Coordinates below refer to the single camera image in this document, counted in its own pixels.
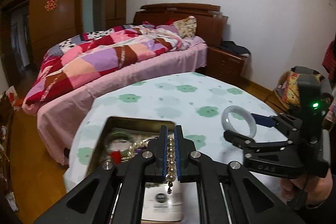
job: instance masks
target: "round table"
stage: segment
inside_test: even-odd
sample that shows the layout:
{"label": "round table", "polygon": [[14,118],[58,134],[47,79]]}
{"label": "round table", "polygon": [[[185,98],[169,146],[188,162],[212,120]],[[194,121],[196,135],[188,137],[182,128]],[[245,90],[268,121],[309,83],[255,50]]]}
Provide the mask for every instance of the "round table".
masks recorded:
{"label": "round table", "polygon": [[[182,126],[184,137],[193,140],[198,151],[213,160],[242,162],[243,151],[223,138],[221,113],[238,105],[264,116],[275,112],[264,102],[227,83],[196,72],[180,73],[141,81],[95,99],[73,139],[69,168],[64,174],[67,191],[85,177],[90,155],[109,116],[170,120]],[[237,114],[230,122],[241,134],[248,135],[247,123]],[[284,141],[287,138],[275,128],[257,125],[256,142]],[[253,173],[279,196],[278,178]],[[184,223],[199,223],[196,184],[182,184]]]}

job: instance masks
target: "wooden headboard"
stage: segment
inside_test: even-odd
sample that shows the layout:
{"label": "wooden headboard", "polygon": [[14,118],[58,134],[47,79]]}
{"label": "wooden headboard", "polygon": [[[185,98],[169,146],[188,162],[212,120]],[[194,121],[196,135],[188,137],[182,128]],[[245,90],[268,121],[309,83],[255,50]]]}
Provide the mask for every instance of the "wooden headboard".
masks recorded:
{"label": "wooden headboard", "polygon": [[208,45],[220,47],[222,34],[227,21],[220,12],[221,7],[200,3],[160,3],[141,6],[135,13],[133,23],[140,25],[148,21],[153,25],[165,24],[194,16],[197,19],[196,35],[202,37]]}

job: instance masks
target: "black circular logo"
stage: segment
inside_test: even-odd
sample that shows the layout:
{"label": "black circular logo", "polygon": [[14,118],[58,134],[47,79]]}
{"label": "black circular logo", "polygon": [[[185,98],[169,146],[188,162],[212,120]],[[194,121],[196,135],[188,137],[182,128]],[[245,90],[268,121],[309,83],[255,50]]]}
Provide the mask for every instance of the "black circular logo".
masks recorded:
{"label": "black circular logo", "polygon": [[156,200],[159,203],[163,203],[167,200],[167,196],[164,193],[159,193],[156,195]]}

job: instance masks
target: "yellow patterned cushion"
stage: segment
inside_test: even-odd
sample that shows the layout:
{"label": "yellow patterned cushion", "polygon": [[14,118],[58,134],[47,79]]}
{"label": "yellow patterned cushion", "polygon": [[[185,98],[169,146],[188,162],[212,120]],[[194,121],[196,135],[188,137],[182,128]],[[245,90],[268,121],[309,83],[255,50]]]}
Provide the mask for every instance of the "yellow patterned cushion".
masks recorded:
{"label": "yellow patterned cushion", "polygon": [[[285,87],[285,90],[283,91],[282,99],[288,103],[293,104],[296,106],[300,105],[300,96],[299,96],[299,89],[297,86],[297,78],[300,76],[300,74],[289,71],[287,76],[287,85]],[[321,74],[314,75],[316,79],[320,82]]]}
{"label": "yellow patterned cushion", "polygon": [[177,28],[181,38],[193,38],[196,34],[197,22],[194,16],[175,21],[173,25]]}

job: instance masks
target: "mattress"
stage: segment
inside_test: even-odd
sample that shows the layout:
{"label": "mattress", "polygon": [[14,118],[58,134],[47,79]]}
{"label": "mattress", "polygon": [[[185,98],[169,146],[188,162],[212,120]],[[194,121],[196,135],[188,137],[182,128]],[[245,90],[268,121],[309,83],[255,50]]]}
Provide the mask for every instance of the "mattress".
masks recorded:
{"label": "mattress", "polygon": [[68,164],[64,149],[71,148],[95,98],[143,80],[195,71],[206,66],[206,59],[205,43],[185,51],[167,52],[100,77],[43,105],[37,112],[37,130],[50,156],[62,165]]}

